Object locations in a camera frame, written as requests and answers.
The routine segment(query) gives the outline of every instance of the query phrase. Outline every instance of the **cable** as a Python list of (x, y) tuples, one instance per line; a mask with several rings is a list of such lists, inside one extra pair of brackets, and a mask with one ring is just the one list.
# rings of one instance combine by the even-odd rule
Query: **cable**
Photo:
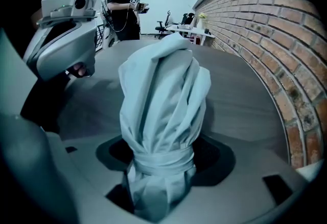
[(114, 28), (113, 28), (113, 26), (111, 25), (111, 23), (110, 22), (108, 22), (109, 23), (109, 25), (110, 25), (110, 27), (116, 32), (116, 33), (119, 33), (119, 32), (121, 32), (124, 28), (125, 28), (125, 26), (126, 26), (126, 24), (127, 24), (127, 19), (128, 19), (128, 10), (129, 10), (129, 7), (130, 7), (130, 5), (131, 5), (131, 3), (129, 3), (129, 5), (128, 5), (128, 8), (127, 8), (127, 16), (126, 16), (126, 22), (125, 22), (125, 25), (124, 25), (124, 27), (121, 29), (121, 30), (119, 30), (119, 31), (116, 31)]

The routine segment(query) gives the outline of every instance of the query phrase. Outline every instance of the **brick wall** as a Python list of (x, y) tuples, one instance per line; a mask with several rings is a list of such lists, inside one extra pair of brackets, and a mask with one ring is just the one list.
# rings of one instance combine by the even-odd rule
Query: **brick wall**
[(327, 33), (310, 0), (204, 0), (196, 9), (215, 39), (243, 58), (283, 117), (291, 163), (321, 159), (327, 134)]

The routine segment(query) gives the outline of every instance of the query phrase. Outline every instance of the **hand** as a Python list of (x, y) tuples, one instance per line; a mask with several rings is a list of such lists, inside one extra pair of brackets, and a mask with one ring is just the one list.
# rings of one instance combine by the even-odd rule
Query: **hand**
[(86, 73), (86, 68), (83, 64), (77, 63), (73, 66), (74, 71), (77, 72), (79, 76), (84, 76)]

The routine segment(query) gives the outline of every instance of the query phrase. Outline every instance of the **fabric tie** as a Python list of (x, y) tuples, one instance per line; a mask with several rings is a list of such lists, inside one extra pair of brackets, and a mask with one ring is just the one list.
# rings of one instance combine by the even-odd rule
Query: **fabric tie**
[(136, 170), (151, 176), (172, 176), (187, 171), (194, 166), (192, 146), (168, 153), (134, 153)]

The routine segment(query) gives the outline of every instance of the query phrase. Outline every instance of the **yellow flower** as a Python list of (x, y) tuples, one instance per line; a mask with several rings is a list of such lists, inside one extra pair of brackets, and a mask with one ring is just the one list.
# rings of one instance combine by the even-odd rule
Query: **yellow flower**
[(205, 13), (199, 13), (198, 17), (201, 18), (201, 19), (206, 19), (206, 14)]

